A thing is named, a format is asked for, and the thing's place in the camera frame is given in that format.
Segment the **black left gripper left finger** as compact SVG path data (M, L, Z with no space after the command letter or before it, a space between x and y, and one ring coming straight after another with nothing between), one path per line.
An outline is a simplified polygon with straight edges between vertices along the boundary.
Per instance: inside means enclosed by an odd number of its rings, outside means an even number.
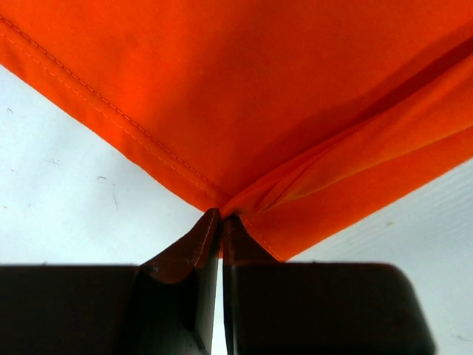
M3 265L3 354L209 354L220 213L142 265Z

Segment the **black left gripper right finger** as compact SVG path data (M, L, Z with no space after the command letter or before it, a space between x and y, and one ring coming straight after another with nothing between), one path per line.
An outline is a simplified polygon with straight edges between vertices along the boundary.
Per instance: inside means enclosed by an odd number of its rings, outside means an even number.
M283 263L222 222L230 354L433 354L411 282L385 263Z

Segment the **orange t shirt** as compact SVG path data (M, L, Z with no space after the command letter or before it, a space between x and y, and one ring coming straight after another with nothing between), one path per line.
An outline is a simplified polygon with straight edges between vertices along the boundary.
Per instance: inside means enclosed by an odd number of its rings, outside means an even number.
M3 1L1 64L279 260L472 156L470 1Z

